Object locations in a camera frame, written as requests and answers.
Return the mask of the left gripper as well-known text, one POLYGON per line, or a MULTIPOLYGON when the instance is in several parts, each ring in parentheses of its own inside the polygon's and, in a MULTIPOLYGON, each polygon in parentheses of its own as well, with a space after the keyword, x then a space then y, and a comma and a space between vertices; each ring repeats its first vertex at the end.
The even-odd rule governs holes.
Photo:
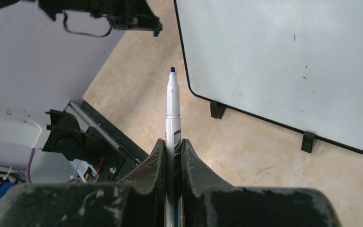
POLYGON ((40 0, 39 7, 52 19, 66 11, 90 13, 92 17, 107 17, 115 30, 161 32, 163 25, 145 0, 40 0))

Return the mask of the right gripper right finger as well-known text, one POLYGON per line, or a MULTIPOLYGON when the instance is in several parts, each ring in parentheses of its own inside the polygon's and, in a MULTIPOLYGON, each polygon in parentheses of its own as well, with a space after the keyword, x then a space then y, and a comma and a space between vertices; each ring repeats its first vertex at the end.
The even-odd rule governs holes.
POLYGON ((186 227, 339 227, 329 199, 311 188, 233 186, 181 144, 186 227))

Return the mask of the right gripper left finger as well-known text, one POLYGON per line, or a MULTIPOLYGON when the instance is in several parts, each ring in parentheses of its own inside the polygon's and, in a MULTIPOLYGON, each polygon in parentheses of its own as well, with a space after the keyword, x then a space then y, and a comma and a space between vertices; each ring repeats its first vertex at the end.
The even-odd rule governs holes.
POLYGON ((21 184, 0 199, 0 227, 162 227, 166 146, 118 182, 21 184))

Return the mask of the white marker pen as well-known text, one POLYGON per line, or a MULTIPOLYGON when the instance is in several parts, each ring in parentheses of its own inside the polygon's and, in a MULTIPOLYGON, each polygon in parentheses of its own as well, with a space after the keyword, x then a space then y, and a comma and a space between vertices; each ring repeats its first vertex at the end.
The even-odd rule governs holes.
POLYGON ((171 67, 166 87, 165 145, 167 164, 164 221, 166 227, 179 227, 181 225, 181 143, 180 87, 175 67, 171 67))

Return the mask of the small whiteboard black frame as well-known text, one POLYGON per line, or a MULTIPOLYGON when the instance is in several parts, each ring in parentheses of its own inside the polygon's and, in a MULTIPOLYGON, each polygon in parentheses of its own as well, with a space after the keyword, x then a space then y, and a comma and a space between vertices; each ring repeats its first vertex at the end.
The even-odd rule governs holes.
POLYGON ((363 0, 176 0, 190 92, 363 154, 363 0))

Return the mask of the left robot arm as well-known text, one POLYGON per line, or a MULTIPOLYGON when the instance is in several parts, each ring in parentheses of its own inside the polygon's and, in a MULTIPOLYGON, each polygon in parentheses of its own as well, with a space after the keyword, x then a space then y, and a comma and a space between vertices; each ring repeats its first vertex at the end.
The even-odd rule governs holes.
POLYGON ((162 24, 145 0, 0 0, 0 177, 115 182, 147 158, 82 97, 127 30, 162 24))

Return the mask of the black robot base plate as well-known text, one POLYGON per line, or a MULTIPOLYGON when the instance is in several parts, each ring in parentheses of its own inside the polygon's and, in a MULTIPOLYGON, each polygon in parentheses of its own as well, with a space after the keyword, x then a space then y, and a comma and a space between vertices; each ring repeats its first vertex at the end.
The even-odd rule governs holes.
POLYGON ((87 101, 75 102, 84 112, 85 128, 80 128, 75 116, 64 110, 47 111, 50 135, 42 150, 62 154, 75 169, 78 181, 119 181, 148 157, 87 101))

